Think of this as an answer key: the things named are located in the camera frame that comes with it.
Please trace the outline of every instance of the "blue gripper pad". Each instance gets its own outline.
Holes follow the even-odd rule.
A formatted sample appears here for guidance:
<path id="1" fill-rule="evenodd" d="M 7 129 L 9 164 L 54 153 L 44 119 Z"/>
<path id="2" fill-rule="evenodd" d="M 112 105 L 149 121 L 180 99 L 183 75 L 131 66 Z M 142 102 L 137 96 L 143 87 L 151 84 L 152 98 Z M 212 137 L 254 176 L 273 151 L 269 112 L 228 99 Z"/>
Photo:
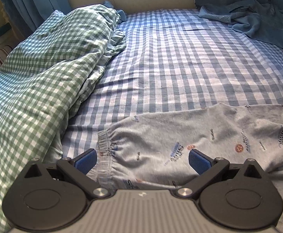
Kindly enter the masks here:
<path id="1" fill-rule="evenodd" d="M 74 160 L 74 167 L 83 174 L 87 174 L 96 165 L 97 154 L 94 149 L 90 149 L 76 157 Z"/>
<path id="2" fill-rule="evenodd" d="M 189 152 L 189 165 L 201 175 L 206 170 L 212 167 L 212 164 L 209 160 L 199 155 L 194 150 Z"/>

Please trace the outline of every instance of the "bed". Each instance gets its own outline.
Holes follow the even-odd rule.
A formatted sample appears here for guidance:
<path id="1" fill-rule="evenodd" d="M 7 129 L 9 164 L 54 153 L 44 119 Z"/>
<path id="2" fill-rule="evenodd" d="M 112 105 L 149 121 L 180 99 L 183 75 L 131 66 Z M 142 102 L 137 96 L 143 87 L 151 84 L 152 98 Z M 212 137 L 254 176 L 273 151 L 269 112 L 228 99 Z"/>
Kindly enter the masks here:
<path id="1" fill-rule="evenodd" d="M 283 49 L 275 45 L 201 19 L 197 10 L 138 13 L 118 29 L 127 48 L 70 120 L 64 156 L 95 148 L 99 130 L 136 114 L 283 104 Z"/>

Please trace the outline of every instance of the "metal screw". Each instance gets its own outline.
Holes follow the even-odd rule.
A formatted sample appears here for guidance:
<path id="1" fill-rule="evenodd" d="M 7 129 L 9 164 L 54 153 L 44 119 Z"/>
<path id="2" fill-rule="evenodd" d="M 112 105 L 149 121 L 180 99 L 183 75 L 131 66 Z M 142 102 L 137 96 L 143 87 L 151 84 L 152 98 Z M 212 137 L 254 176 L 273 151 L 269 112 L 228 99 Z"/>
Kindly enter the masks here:
<path id="1" fill-rule="evenodd" d="M 177 193 L 180 195 L 180 196 L 189 196 L 193 193 L 193 191 L 190 189 L 190 188 L 187 188 L 187 187 L 183 187 L 183 188 L 180 188 L 177 190 Z"/>
<path id="2" fill-rule="evenodd" d="M 93 190 L 93 194 L 99 197 L 103 197 L 108 194 L 108 190 L 106 188 L 99 187 Z"/>

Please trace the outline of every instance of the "green and white gingham quilt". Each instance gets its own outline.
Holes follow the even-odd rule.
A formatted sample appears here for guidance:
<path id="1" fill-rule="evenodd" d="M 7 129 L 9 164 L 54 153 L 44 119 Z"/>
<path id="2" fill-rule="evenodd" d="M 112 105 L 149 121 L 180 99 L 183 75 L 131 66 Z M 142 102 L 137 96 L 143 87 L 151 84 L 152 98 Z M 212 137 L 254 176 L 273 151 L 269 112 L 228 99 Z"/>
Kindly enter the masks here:
<path id="1" fill-rule="evenodd" d="M 68 119 L 88 98 L 106 63 L 125 46 L 119 16 L 102 5 L 55 11 L 0 69 L 0 232 L 2 199 L 27 161 L 61 157 Z"/>

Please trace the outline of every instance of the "blue and white checkered sheet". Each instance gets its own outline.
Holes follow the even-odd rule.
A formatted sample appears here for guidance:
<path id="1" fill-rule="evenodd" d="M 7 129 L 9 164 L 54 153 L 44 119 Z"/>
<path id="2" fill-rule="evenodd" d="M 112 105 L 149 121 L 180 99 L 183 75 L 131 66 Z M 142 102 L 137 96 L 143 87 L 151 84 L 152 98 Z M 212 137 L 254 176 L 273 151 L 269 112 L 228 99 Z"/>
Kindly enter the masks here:
<path id="1" fill-rule="evenodd" d="M 283 104 L 283 49 L 248 38 L 197 10 L 130 15 L 127 48 L 107 65 L 69 122 L 64 156 L 97 144 L 97 132 L 125 117 L 231 106 Z"/>

